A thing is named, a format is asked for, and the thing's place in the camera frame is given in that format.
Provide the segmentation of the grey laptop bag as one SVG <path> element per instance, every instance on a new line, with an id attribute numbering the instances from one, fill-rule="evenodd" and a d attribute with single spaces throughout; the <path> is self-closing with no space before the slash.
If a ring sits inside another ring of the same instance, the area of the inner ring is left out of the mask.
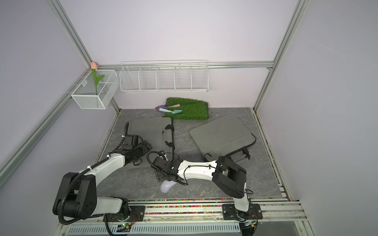
<path id="1" fill-rule="evenodd" d="M 193 128 L 190 135 L 207 161 L 217 160 L 220 156 L 226 156 L 236 163 L 250 160 L 248 148 L 257 140 L 232 114 Z"/>
<path id="2" fill-rule="evenodd" d="M 175 150 L 174 127 L 170 117 L 136 119 L 128 122 L 127 134 L 139 135 L 151 146 L 153 151 L 163 151 L 171 161 Z"/>

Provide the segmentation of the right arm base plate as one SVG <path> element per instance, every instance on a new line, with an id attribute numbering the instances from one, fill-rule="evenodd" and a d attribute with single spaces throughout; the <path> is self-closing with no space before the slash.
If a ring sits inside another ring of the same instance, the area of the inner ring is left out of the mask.
<path id="1" fill-rule="evenodd" d="M 247 220 L 262 220 L 262 210 L 259 204 L 250 203 L 247 212 L 237 210 L 234 204 L 223 204 L 222 205 L 222 215 L 224 220 L 237 220 L 237 221 L 247 221 Z"/>

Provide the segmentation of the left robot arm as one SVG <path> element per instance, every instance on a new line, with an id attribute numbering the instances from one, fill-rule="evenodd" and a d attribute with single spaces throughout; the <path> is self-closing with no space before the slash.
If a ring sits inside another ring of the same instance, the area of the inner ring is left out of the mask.
<path id="1" fill-rule="evenodd" d="M 122 197 L 99 197 L 97 186 L 113 172 L 151 151 L 152 146 L 139 135 L 128 134 L 125 125 L 121 142 L 103 160 L 80 172 L 69 172 L 62 178 L 53 204 L 53 214 L 62 225 L 107 214 L 129 218 L 129 202 Z"/>

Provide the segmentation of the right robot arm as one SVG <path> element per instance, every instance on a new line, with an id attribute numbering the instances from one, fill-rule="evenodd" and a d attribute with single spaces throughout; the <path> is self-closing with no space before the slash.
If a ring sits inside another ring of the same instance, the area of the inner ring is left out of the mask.
<path id="1" fill-rule="evenodd" d="M 234 201 L 234 213 L 224 215 L 239 222 L 245 222 L 252 214 L 250 212 L 249 195 L 247 189 L 246 170 L 226 156 L 220 156 L 210 162 L 190 162 L 183 159 L 169 161 L 165 153 L 150 151 L 146 159 L 151 167 L 165 180 L 160 185 L 162 193 L 169 192 L 175 185 L 187 186 L 188 180 L 212 181 L 222 192 Z"/>

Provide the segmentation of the white computer mouse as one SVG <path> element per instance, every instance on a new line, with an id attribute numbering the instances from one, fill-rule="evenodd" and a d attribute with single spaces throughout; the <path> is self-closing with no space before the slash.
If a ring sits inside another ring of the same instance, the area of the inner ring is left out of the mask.
<path id="1" fill-rule="evenodd" d="M 168 193 L 176 184 L 177 184 L 177 182 L 175 182 L 175 181 L 167 181 L 167 180 L 165 180 L 160 185 L 160 191 L 162 193 Z"/>

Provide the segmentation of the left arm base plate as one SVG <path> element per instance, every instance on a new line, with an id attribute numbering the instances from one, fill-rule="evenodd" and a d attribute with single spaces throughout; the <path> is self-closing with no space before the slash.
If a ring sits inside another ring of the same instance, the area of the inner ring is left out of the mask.
<path id="1" fill-rule="evenodd" d="M 107 222 L 142 222 L 145 215 L 146 206 L 144 205 L 133 205 L 129 206 L 127 211 L 128 215 L 121 213 L 107 214 Z"/>

